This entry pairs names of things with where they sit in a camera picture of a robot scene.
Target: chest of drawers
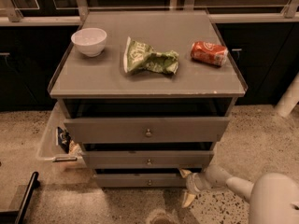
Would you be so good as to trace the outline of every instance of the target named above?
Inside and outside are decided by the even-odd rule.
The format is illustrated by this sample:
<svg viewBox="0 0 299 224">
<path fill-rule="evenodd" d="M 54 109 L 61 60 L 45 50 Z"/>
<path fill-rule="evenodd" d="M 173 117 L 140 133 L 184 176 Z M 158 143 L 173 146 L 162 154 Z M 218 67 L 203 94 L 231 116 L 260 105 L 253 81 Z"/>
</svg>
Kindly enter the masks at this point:
<svg viewBox="0 0 299 224">
<path fill-rule="evenodd" d="M 190 57 L 192 42 L 220 44 L 203 11 L 92 12 L 83 27 L 107 31 L 107 46 L 87 58 L 72 48 L 50 95 L 80 143 L 100 187 L 180 187 L 178 168 L 200 172 L 211 162 L 229 114 L 246 84 L 231 60 L 217 68 Z M 127 75 L 126 38 L 179 53 L 175 75 Z"/>
</svg>

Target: black cabinet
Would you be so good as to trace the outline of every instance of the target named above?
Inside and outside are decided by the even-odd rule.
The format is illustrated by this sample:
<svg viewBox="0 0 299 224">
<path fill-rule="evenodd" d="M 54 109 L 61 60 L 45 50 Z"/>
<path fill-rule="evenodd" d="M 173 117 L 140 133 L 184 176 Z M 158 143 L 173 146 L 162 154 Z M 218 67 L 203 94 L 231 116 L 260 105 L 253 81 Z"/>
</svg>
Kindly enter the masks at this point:
<svg viewBox="0 0 299 224">
<path fill-rule="evenodd" d="M 77 26 L 1 27 L 0 111 L 52 109 L 50 79 Z"/>
<path fill-rule="evenodd" d="M 249 86 L 236 104 L 276 104 L 299 71 L 299 23 L 217 26 Z"/>
</svg>

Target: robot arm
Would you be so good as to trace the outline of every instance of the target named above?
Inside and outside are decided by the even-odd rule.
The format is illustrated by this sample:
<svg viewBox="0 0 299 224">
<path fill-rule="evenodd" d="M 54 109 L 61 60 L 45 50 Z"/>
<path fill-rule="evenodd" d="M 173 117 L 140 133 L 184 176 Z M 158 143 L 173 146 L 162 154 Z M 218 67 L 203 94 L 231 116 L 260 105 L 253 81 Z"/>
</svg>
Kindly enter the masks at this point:
<svg viewBox="0 0 299 224">
<path fill-rule="evenodd" d="M 299 186 L 282 174 L 265 174 L 255 184 L 227 173 L 217 165 L 202 173 L 180 169 L 187 192 L 182 207 L 189 206 L 204 189 L 227 188 L 249 203 L 249 224 L 299 223 Z"/>
</svg>

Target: red soda can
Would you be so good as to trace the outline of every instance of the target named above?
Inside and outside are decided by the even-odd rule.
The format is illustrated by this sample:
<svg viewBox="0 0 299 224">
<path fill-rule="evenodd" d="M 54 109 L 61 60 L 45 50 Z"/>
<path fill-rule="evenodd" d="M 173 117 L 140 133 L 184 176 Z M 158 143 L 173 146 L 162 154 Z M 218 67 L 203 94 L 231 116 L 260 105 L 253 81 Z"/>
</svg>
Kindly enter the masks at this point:
<svg viewBox="0 0 299 224">
<path fill-rule="evenodd" d="M 223 66 L 228 50 L 222 45 L 196 41 L 192 44 L 191 57 L 196 61 Z"/>
</svg>

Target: drawer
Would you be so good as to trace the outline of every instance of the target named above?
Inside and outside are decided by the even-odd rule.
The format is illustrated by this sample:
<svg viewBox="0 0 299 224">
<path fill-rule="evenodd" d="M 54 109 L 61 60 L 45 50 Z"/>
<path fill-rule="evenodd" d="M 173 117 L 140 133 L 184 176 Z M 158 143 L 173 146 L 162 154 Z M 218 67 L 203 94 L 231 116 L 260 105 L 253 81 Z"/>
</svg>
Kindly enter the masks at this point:
<svg viewBox="0 0 299 224">
<path fill-rule="evenodd" d="M 216 142 L 228 117 L 77 118 L 64 125 L 80 143 Z"/>
<path fill-rule="evenodd" d="M 223 117 L 232 98 L 130 98 L 73 101 L 75 117 Z"/>
<path fill-rule="evenodd" d="M 213 151 L 92 151 L 82 157 L 93 169 L 195 168 L 208 166 Z"/>
<path fill-rule="evenodd" d="M 97 174 L 94 175 L 94 180 L 101 188 L 186 187 L 186 179 L 180 176 L 178 169 L 125 170 L 123 173 L 105 171 L 101 174 L 96 170 Z"/>
</svg>

